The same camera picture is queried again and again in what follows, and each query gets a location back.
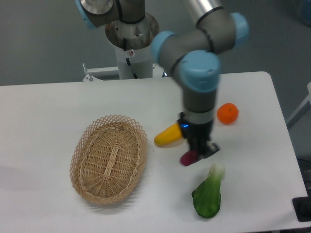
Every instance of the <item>yellow pepper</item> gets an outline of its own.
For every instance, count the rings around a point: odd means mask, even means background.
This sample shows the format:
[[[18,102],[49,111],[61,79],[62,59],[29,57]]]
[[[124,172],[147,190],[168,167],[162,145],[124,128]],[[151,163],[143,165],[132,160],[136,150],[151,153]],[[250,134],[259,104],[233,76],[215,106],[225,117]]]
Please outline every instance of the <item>yellow pepper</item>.
[[[173,124],[155,137],[155,144],[158,147],[175,142],[183,137],[179,125]]]

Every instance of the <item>toy orange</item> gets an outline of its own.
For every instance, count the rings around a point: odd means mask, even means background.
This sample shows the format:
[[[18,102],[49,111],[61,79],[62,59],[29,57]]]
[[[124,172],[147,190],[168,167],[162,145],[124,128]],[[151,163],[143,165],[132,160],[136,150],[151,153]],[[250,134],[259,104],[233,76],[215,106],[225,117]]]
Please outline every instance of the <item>toy orange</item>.
[[[228,125],[238,118],[239,110],[232,103],[225,103],[217,111],[217,117],[221,123]]]

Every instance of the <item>gray floor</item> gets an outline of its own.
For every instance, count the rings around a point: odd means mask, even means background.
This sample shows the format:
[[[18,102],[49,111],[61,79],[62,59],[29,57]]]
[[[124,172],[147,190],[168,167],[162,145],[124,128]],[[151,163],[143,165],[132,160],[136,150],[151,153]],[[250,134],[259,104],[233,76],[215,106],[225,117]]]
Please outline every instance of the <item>gray floor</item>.
[[[250,25],[250,39],[221,55],[223,73],[266,71],[287,118],[308,94],[311,28],[297,17],[299,0],[224,0]],[[146,0],[161,31],[194,26],[179,0]],[[0,1],[0,85],[78,82],[88,68],[116,66],[104,27],[89,30],[74,0]],[[311,111],[291,130],[298,157],[311,160]]]

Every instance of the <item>white table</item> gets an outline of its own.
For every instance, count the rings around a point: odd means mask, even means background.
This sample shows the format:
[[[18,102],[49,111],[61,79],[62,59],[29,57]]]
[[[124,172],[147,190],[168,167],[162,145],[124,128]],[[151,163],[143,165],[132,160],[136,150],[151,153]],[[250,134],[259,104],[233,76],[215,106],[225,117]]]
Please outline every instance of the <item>white table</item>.
[[[308,227],[292,198],[306,196],[271,77],[226,74],[217,107],[232,102],[237,122],[215,121],[221,150],[189,167],[185,141],[158,148],[153,138],[182,111],[168,78],[0,87],[0,232],[237,233]],[[80,136],[97,118],[135,118],[149,138],[148,161],[126,202],[98,207],[71,186],[69,166]],[[191,192],[221,162],[226,176],[217,216],[199,217]]]

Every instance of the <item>oval woven basket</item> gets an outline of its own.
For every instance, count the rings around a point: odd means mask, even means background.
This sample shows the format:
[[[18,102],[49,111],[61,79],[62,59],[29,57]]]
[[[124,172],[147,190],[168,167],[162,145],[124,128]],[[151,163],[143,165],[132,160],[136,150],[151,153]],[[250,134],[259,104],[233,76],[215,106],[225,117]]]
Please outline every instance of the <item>oval woven basket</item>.
[[[110,204],[135,188],[146,163],[147,135],[139,123],[110,115],[82,135],[70,165],[72,186],[86,200]]]

